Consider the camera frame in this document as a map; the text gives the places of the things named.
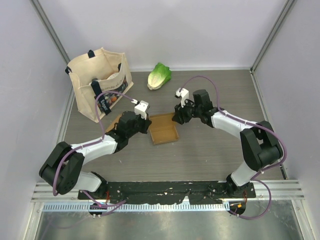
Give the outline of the brown cardboard box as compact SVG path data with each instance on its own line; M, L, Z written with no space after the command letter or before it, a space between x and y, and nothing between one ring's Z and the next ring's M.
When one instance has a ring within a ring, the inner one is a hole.
M119 115L113 120L113 122L106 128L106 130L105 130L106 133L109 132L109 131L111 131L111 130L115 127L115 125L119 122L119 119L120 119L121 116L122 116L122 115L119 114Z

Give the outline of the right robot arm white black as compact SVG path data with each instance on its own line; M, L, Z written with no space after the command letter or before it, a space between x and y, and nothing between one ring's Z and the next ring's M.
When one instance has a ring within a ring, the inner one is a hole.
M193 100L189 99L189 91L185 88L179 88L175 97L180 99L180 103L174 107L174 122L183 125L193 118L200 119L203 124L240 140L243 162L226 178L225 192L230 197L242 194L259 171L283 157L283 149L269 122L247 121L213 106L209 93L204 89L194 91Z

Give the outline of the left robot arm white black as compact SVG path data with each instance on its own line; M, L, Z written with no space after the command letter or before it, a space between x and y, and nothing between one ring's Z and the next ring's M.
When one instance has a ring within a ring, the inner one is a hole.
M40 168L39 176L52 186L54 196L78 190L82 199L100 200L107 195L107 181L96 172L83 172L83 165L121 151L135 134L146 134L151 123L149 117L125 111L103 137L81 144L58 143Z

